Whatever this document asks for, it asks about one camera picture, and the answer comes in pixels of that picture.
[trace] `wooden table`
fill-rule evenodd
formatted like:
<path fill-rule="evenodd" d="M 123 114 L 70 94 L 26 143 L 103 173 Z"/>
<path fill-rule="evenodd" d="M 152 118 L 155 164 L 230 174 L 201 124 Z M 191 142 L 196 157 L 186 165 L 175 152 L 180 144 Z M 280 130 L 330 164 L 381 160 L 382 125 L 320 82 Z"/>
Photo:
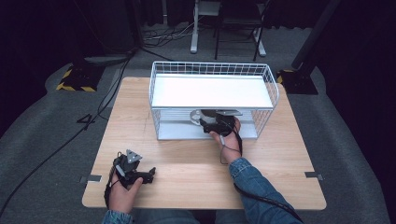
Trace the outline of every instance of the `wooden table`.
<path fill-rule="evenodd" d="M 289 100 L 279 85 L 279 103 L 259 139 L 244 140 L 246 157 L 296 209 L 326 207 L 303 138 Z M 242 208 L 233 188 L 228 166 L 219 161 L 213 140 L 158 141 L 149 110 L 149 78 L 126 77 L 99 148 L 92 175 L 101 182 L 89 182 L 82 203 L 105 207 L 104 191 L 113 160 L 120 151 L 131 149 L 141 155 L 138 171 L 157 171 L 152 184 L 139 190 L 135 207 L 185 209 Z"/>

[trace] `chair leg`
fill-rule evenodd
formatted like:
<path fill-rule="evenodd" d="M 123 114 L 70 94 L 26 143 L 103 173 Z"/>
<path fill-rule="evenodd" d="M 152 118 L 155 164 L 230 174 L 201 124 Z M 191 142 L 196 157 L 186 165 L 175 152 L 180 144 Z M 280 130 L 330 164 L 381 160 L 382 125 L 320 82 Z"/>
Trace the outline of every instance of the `chair leg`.
<path fill-rule="evenodd" d="M 254 41 L 256 43 L 256 50 L 254 52 L 253 62 L 256 62 L 257 53 L 259 52 L 260 42 L 262 41 L 262 28 L 260 29 L 258 41 Z"/>
<path fill-rule="evenodd" d="M 219 36 L 220 36 L 220 28 L 216 28 L 216 52 L 215 52 L 215 60 L 218 59 L 218 51 L 219 51 Z"/>

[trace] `electrical cable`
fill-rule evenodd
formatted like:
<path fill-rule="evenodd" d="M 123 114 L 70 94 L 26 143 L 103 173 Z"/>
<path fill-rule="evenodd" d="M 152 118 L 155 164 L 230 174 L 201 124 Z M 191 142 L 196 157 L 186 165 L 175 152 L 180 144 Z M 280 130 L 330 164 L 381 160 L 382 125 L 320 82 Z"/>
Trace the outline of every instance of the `electrical cable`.
<path fill-rule="evenodd" d="M 107 96 L 111 93 L 111 91 L 113 90 L 114 86 L 115 86 L 116 83 L 117 83 L 117 88 L 113 91 L 113 95 L 111 96 L 111 98 L 108 100 L 107 104 L 106 104 L 104 107 L 108 106 L 109 102 L 111 101 L 111 99 L 112 99 L 112 98 L 114 97 L 114 95 L 116 94 L 116 91 L 117 91 L 118 87 L 120 86 L 120 81 L 121 81 L 121 78 L 122 78 L 122 75 L 123 75 L 123 70 L 122 70 L 122 72 L 121 72 L 121 69 L 120 69 L 120 71 L 119 71 L 119 76 L 117 77 L 117 79 L 115 80 L 115 82 L 111 85 L 111 87 L 110 87 L 110 89 L 108 90 L 107 94 L 106 94 L 105 97 L 102 99 L 101 103 L 99 104 L 99 106 L 98 106 L 98 108 L 97 108 L 97 114 L 98 114 L 98 116 L 99 116 L 100 118 L 102 118 L 102 119 L 108 120 L 108 118 L 105 118 L 105 117 L 103 117 L 103 116 L 101 115 L 100 108 L 102 107 L 103 102 L 105 101 L 105 99 L 107 98 Z"/>
<path fill-rule="evenodd" d="M 166 58 L 166 57 L 164 57 L 164 56 L 162 56 L 162 55 L 160 55 L 160 54 L 154 53 L 154 52 L 152 52 L 152 51 L 150 51 L 150 50 L 148 50 L 148 49 L 144 49 L 144 48 L 142 48 L 142 47 L 140 47 L 140 48 L 141 48 L 143 51 L 145 51 L 146 53 L 149 53 L 149 54 L 155 55 L 155 56 L 157 56 L 157 57 L 163 58 L 163 59 L 165 59 L 166 61 L 169 61 L 169 62 L 175 62 L 175 60 L 173 60 L 173 59 Z"/>
<path fill-rule="evenodd" d="M 165 32 L 163 32 L 161 35 L 156 35 L 156 36 L 152 36 L 152 37 L 148 37 L 145 40 L 152 40 L 152 39 L 158 39 L 157 44 L 150 44 L 150 43 L 145 43 L 145 47 L 146 48 L 156 48 L 156 47 L 162 47 L 166 44 L 168 44 L 169 42 L 171 42 L 172 40 L 179 40 L 187 35 L 192 35 L 192 33 L 188 33 L 183 35 L 183 33 L 185 31 L 187 31 L 189 28 L 191 28 L 194 25 L 194 22 L 192 22 L 191 24 L 189 24 L 187 27 L 180 29 L 181 31 L 175 31 L 175 28 L 173 30 L 173 32 L 171 32 L 170 34 L 166 34 L 166 32 L 169 29 L 166 29 Z"/>
<path fill-rule="evenodd" d="M 131 61 L 132 59 L 132 55 L 128 58 L 128 60 L 122 65 L 121 70 L 120 70 L 120 75 L 122 76 L 126 65 L 128 64 L 129 61 Z M 118 84 L 117 84 L 117 88 L 120 86 L 120 81 L 121 78 L 119 78 L 118 80 Z M 115 91 L 113 92 L 112 96 L 110 97 L 110 99 L 108 100 L 108 102 L 106 103 L 106 105 L 93 117 L 93 119 L 91 119 L 90 121 L 88 121 L 83 128 L 81 128 L 78 132 L 76 132 L 71 138 L 69 138 L 63 145 L 61 145 L 58 149 L 56 149 L 54 152 L 52 152 L 46 159 L 44 159 L 42 162 L 40 162 L 37 167 L 35 169 L 33 169 L 22 181 L 21 183 L 14 189 L 12 190 L 12 192 L 8 195 L 6 202 L 3 204 L 3 207 L 0 211 L 0 219 L 2 217 L 2 215 L 4 214 L 6 207 L 8 205 L 8 203 L 11 201 L 12 197 L 15 195 L 15 193 L 18 191 L 18 189 L 24 184 L 24 182 L 26 182 L 27 179 L 29 179 L 29 177 L 31 175 L 33 175 L 41 166 L 43 166 L 44 163 L 46 163 L 47 161 L 49 161 L 54 155 L 56 155 L 58 152 L 60 152 L 64 147 L 66 147 L 70 142 L 72 142 L 79 134 L 81 134 L 86 128 L 88 128 L 88 126 L 93 123 L 96 118 L 106 109 L 106 107 L 108 106 L 108 104 L 110 103 L 110 101 L 113 99 L 113 97 L 115 96 Z"/>

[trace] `jeans jacket sleeve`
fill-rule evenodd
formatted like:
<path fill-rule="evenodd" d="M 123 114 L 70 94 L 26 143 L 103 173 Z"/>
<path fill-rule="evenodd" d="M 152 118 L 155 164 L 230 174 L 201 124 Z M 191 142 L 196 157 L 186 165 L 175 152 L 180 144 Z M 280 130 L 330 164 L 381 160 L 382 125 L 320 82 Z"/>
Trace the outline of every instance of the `jeans jacket sleeve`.
<path fill-rule="evenodd" d="M 132 224 L 132 216 L 122 212 L 108 210 L 102 224 Z"/>
<path fill-rule="evenodd" d="M 276 200 L 292 208 L 272 184 L 247 159 L 239 158 L 233 161 L 229 169 L 233 182 L 243 191 Z M 282 208 L 245 196 L 241 197 L 249 223 L 301 223 Z"/>

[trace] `human hand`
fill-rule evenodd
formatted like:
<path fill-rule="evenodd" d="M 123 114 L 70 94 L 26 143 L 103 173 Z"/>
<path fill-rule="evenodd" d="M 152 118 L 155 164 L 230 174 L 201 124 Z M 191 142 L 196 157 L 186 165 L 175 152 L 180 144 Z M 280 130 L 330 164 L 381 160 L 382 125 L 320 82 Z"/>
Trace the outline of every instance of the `human hand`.
<path fill-rule="evenodd" d="M 122 212 L 128 214 L 134 207 L 134 198 L 143 184 L 143 178 L 139 177 L 136 181 L 128 186 L 126 189 L 119 181 L 115 171 L 111 179 L 111 191 L 108 199 L 108 209 L 113 211 Z"/>
<path fill-rule="evenodd" d="M 237 133 L 241 128 L 241 122 L 238 118 L 234 117 L 235 126 L 233 128 Z M 224 145 L 221 143 L 220 135 L 216 132 L 210 132 L 210 135 L 216 142 L 218 142 L 219 149 L 221 150 L 221 156 L 227 161 L 228 164 L 233 162 L 234 160 L 242 157 L 241 151 L 238 144 L 238 139 L 234 132 L 231 132 L 225 137 L 222 137 L 224 140 Z"/>

